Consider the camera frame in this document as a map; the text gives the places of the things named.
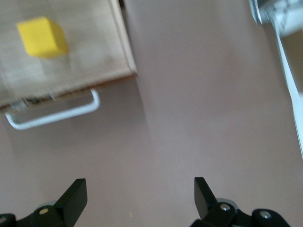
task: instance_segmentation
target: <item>drawer handle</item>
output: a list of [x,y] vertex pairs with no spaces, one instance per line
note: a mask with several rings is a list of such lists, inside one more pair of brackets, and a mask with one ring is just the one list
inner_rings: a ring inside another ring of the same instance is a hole
[[100,98],[99,98],[98,92],[95,89],[91,89],[90,91],[93,96],[93,100],[89,104],[81,105],[81,106],[78,106],[78,107],[75,107],[75,108],[72,108],[69,110],[64,110],[64,111],[57,112],[54,114],[32,119],[27,122],[18,122],[14,118],[14,116],[12,116],[9,113],[5,113],[5,115],[9,121],[9,123],[11,124],[11,126],[13,126],[13,128],[15,128],[17,130],[25,130],[25,129],[30,129],[30,128],[34,128],[37,126],[41,126],[44,124],[61,121],[61,120],[68,119],[71,117],[88,114],[88,113],[91,113],[91,112],[97,110],[100,106]]

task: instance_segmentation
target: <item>yellow cube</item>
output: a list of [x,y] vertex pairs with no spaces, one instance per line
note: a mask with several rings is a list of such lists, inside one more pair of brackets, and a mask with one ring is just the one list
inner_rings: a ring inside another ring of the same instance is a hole
[[53,58],[68,53],[61,27],[46,17],[19,22],[17,28],[30,56]]

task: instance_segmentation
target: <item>floor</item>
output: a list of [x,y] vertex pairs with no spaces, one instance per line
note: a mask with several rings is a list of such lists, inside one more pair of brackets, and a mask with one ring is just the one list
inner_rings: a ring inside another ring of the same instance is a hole
[[303,160],[271,27],[248,1],[125,5],[136,81],[62,122],[17,131],[0,117],[0,213],[20,219],[85,177],[76,227],[188,227],[203,176],[242,211],[301,226]]

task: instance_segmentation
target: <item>white handle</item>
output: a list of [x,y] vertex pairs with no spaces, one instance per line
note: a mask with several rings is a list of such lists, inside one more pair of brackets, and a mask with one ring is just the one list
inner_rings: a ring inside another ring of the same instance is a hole
[[92,89],[91,94],[93,96],[93,101],[89,104],[78,106],[69,110],[64,110],[47,116],[39,117],[27,122],[20,123],[18,121],[15,121],[14,117],[12,117],[12,115],[9,113],[5,113],[5,115],[11,126],[13,126],[15,129],[17,130],[30,129],[40,125],[49,124],[64,119],[68,119],[71,117],[87,114],[97,110],[100,106],[100,98],[98,96],[98,92]]

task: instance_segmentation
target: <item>screw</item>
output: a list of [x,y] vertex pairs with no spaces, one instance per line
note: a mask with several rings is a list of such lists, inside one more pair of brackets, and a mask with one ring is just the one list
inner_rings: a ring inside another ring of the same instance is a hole
[[265,218],[265,219],[271,218],[271,214],[268,213],[266,210],[261,210],[261,211],[260,211],[260,215],[261,215],[263,218]]
[[42,215],[42,214],[46,214],[47,212],[48,212],[48,208],[44,208],[39,211],[39,214]]
[[228,206],[226,203],[222,203],[220,205],[220,208],[224,211],[229,211],[231,209],[230,206]]
[[7,220],[7,218],[5,216],[2,216],[0,218],[0,224],[2,224],[3,222],[5,222]]

